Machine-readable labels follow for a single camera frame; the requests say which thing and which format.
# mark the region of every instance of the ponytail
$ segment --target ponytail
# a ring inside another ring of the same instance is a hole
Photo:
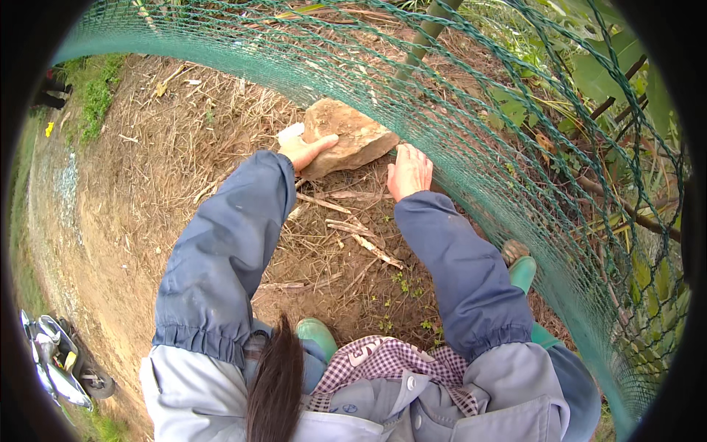
[[[304,356],[284,313],[263,349],[248,388],[247,442],[287,442],[300,415]]]

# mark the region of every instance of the checkered apron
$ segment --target checkered apron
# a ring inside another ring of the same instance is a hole
[[[441,385],[466,417],[478,414],[477,400],[463,383],[469,364],[450,347],[426,353],[394,337],[367,336],[339,349],[305,409],[328,412],[332,396],[359,379],[400,379],[403,370],[424,374]]]

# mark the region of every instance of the green net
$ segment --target green net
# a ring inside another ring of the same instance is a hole
[[[494,244],[530,249],[623,438],[667,374],[689,297],[686,164],[660,74],[606,1],[433,1],[99,1],[54,62],[186,59],[398,133]]]

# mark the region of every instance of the scooter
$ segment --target scooter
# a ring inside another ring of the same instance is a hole
[[[92,397],[107,399],[113,395],[113,378],[86,361],[66,319],[55,320],[49,315],[41,315],[34,321],[24,310],[20,312],[20,319],[42,387],[59,407],[61,395],[91,412]]]

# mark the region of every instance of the dirt ground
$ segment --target dirt ground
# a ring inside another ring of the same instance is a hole
[[[151,440],[138,369],[177,237],[233,166],[257,149],[276,149],[275,135],[304,118],[278,93],[189,63],[156,96],[157,84],[181,65],[128,57],[99,142],[66,145],[58,126],[77,113],[69,101],[51,116],[57,128],[35,147],[30,175],[30,239],[43,289],[117,381],[117,394],[102,405],[128,422],[134,440]],[[314,316],[339,343],[371,334],[423,348],[443,342],[431,278],[395,225],[385,189],[391,160],[305,182],[299,192],[350,209],[375,235],[369,239],[406,268],[327,227],[327,219],[347,215],[298,201],[252,300],[256,317]],[[530,303],[538,321],[573,347],[537,294]]]

